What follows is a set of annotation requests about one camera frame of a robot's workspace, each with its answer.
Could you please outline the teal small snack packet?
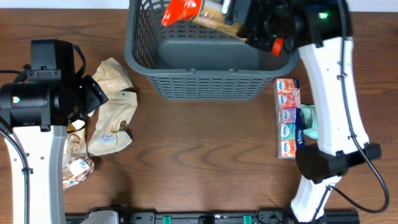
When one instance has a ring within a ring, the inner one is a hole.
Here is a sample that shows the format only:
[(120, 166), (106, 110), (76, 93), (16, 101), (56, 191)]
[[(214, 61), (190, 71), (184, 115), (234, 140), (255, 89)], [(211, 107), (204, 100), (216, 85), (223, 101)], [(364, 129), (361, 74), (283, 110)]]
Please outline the teal small snack packet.
[(314, 105), (302, 105), (301, 115), (303, 118), (304, 135), (318, 139), (318, 117)]

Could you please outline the grey plastic lattice basket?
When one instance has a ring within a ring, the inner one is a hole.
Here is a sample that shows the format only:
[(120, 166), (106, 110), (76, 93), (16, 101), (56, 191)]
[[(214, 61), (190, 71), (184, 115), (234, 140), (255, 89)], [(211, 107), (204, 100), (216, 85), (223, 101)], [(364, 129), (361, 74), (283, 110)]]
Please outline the grey plastic lattice basket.
[(297, 52), (276, 57), (192, 22), (161, 24), (168, 1), (130, 0), (125, 60), (172, 100), (248, 100), (290, 73)]

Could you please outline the Kleenex tissue multipack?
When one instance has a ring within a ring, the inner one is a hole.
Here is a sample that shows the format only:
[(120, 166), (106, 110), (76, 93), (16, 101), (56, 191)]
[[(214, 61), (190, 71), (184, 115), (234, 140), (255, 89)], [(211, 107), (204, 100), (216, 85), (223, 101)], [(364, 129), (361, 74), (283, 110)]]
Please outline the Kleenex tissue multipack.
[(274, 81), (279, 159), (294, 159), (297, 149), (305, 146), (299, 81), (277, 78)]

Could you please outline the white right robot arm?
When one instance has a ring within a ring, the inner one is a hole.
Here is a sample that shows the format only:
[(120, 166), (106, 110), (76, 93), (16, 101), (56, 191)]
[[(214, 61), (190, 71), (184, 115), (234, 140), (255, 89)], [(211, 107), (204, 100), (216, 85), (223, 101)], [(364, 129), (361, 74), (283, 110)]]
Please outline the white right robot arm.
[(305, 65), (318, 116), (318, 140), (296, 152), (302, 179), (288, 221), (325, 223), (326, 201), (348, 169), (371, 164), (381, 155), (359, 113), (348, 3), (234, 0), (224, 1), (222, 12), (226, 24), (241, 24), (237, 35), (251, 47), (274, 55), (297, 51)]

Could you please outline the orange tan cracker package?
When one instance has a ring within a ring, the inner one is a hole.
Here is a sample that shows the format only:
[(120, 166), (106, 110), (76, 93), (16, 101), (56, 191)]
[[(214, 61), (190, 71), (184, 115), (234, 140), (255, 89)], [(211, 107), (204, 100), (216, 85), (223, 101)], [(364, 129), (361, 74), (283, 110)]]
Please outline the orange tan cracker package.
[(223, 1), (171, 0), (164, 12), (161, 24), (171, 26), (179, 21), (192, 21), (200, 26), (217, 30), (244, 41), (236, 35), (241, 27), (239, 24), (229, 26), (224, 23)]

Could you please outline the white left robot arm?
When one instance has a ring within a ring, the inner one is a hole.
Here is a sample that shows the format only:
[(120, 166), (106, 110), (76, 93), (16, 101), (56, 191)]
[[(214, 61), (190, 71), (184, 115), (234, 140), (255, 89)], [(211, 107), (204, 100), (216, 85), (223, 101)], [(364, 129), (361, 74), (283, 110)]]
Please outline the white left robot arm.
[(79, 46), (33, 40), (30, 65), (1, 87), (1, 135), (12, 169), (14, 223), (65, 223), (62, 157), (67, 127), (108, 101), (98, 83), (75, 68)]

